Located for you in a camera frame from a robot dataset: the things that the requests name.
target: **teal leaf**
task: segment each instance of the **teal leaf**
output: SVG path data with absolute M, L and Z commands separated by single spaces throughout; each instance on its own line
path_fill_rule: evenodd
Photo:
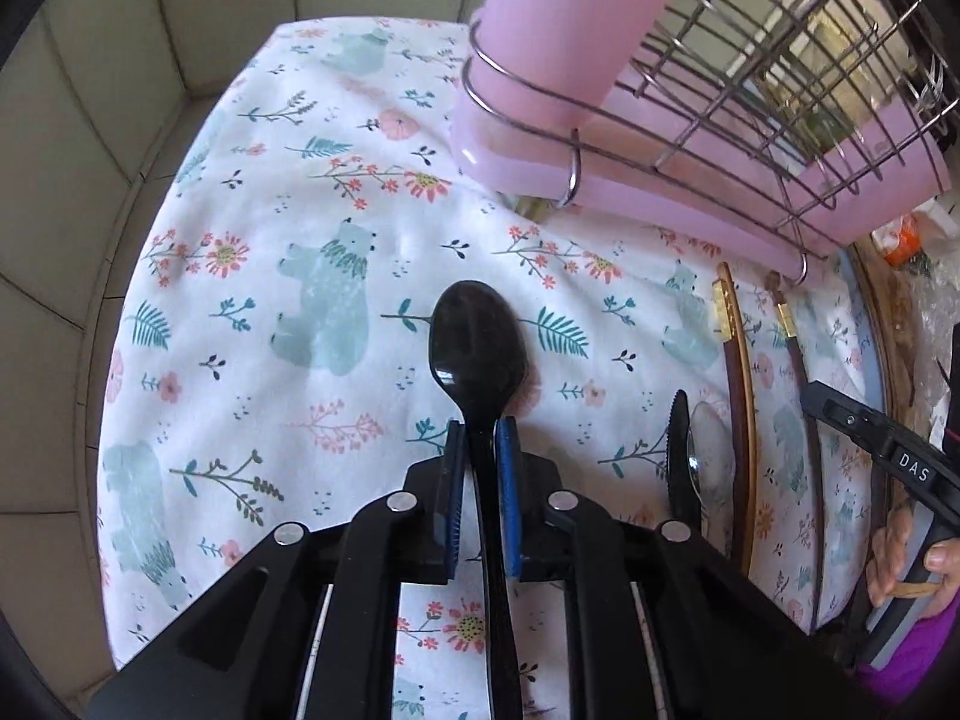
M 160 309 L 152 307 L 146 300 L 140 303 L 136 314 L 125 317 L 124 322 L 133 322 L 133 343 L 137 346 L 169 348 L 170 325 Z

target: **dish drying rack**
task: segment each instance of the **dish drying rack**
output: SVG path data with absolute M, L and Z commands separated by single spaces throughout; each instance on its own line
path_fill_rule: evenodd
M 505 9 L 470 27 L 451 139 L 493 189 L 672 227 L 795 283 L 949 189 L 960 85 L 923 0 L 668 0 L 601 100 L 556 55 L 500 58 L 522 37 Z

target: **metal spoon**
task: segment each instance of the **metal spoon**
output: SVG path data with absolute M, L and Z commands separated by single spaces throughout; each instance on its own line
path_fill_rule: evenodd
M 458 281 L 430 319 L 430 372 L 464 415 L 473 467 L 487 609 L 488 693 L 493 720 L 521 720 L 517 644 L 510 620 L 500 540 L 493 427 L 523 382 L 527 356 L 506 301 L 479 281 Z

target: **metal screw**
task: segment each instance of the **metal screw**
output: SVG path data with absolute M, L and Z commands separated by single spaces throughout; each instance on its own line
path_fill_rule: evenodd
M 671 519 L 669 522 L 664 522 L 664 526 L 661 528 L 661 533 L 664 535 L 666 541 L 673 541 L 675 543 L 683 543 L 688 538 L 690 538 L 690 528 L 683 522 L 677 519 Z
M 387 508 L 391 512 L 409 512 L 416 506 L 416 495 L 400 490 L 387 498 Z
M 550 493 L 546 502 L 550 504 L 551 509 L 555 509 L 557 512 L 569 512 L 577 508 L 580 500 L 569 490 L 557 490 L 555 493 Z
M 304 537 L 304 527 L 298 522 L 284 522 L 274 531 L 274 541 L 281 547 L 296 544 Z

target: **metal wire rack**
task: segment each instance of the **metal wire rack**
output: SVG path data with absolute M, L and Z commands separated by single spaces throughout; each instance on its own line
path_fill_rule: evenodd
M 638 158 L 591 143 L 578 130 L 558 134 L 519 121 L 478 93 L 470 77 L 472 59 L 467 61 L 463 88 L 474 103 L 510 127 L 569 147 L 569 186 L 558 205 L 579 191 L 582 156 L 588 152 L 743 215 L 703 184 L 690 186 L 671 175 L 678 157 L 704 163 L 690 145 L 699 133 L 709 132 L 776 178 L 773 184 L 761 183 L 722 164 L 709 165 L 723 180 L 779 209 L 776 218 L 751 222 L 800 253 L 803 278 L 808 255 L 824 256 L 822 248 L 808 245 L 811 236 L 841 245 L 829 230 L 812 225 L 808 213 L 818 206 L 832 210 L 842 191 L 860 194 L 866 175 L 882 180 L 883 166 L 890 160 L 902 164 L 904 150 L 926 134 L 931 136 L 923 138 L 930 169 L 944 191 L 931 141 L 945 148 L 955 139 L 960 84 L 944 59 L 935 20 L 923 0 L 669 1 L 632 57 L 630 73 L 621 74 L 616 84 L 683 119 L 682 131 L 669 138 L 516 76 L 484 51 L 477 28 L 474 23 L 470 32 L 474 55 L 493 71 L 659 144 L 655 157 Z M 891 132 L 878 114 L 898 98 L 912 119 L 905 134 Z M 881 133 L 880 141 L 868 143 L 863 135 L 868 127 Z M 833 158 L 824 159 L 827 153 Z

